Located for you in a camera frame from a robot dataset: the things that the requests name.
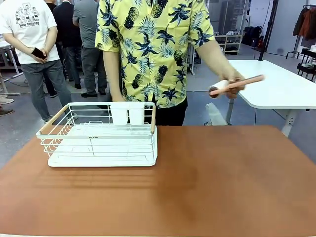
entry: gray shirt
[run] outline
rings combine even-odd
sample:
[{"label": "gray shirt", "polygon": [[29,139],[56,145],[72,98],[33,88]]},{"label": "gray shirt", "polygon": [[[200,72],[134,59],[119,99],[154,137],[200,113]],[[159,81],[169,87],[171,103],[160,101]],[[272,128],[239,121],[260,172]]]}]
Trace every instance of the gray shirt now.
[{"label": "gray shirt", "polygon": [[83,47],[94,48],[97,29],[98,3],[81,0],[75,4],[74,20],[79,23]]}]

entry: plastic bag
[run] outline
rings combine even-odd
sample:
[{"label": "plastic bag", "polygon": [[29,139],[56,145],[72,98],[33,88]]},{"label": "plastic bag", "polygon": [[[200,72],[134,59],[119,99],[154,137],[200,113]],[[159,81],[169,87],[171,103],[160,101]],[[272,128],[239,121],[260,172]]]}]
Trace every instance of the plastic bag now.
[{"label": "plastic bag", "polygon": [[209,114],[209,119],[210,119],[209,122],[205,123],[205,126],[227,125],[227,122],[222,116],[221,112],[219,112],[218,108],[213,103],[209,103],[205,107]]}]

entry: brown table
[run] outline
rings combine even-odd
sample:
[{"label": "brown table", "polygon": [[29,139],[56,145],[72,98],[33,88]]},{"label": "brown table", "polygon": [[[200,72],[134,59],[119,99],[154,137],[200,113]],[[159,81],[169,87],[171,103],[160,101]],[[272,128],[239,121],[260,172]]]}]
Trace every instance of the brown table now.
[{"label": "brown table", "polygon": [[0,233],[307,237],[316,167],[269,126],[159,127],[145,168],[51,168],[32,139],[0,170]]}]

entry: white cup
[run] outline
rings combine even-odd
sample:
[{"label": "white cup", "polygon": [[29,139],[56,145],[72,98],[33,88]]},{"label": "white cup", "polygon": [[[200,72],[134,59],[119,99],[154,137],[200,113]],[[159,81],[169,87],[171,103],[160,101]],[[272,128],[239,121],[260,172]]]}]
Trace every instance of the white cup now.
[{"label": "white cup", "polygon": [[129,122],[131,125],[143,125],[145,121],[145,103],[129,103]]},{"label": "white cup", "polygon": [[110,106],[113,124],[127,125],[128,102],[114,102]]}]

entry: dish rack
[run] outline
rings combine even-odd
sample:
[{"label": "dish rack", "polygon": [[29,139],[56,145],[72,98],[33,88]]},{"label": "dish rack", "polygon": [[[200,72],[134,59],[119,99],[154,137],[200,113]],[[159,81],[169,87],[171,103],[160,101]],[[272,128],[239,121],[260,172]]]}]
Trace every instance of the dish rack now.
[{"label": "dish rack", "polygon": [[52,167],[152,166],[157,159],[156,107],[145,104],[143,125],[115,125],[115,102],[69,103],[36,136]]}]

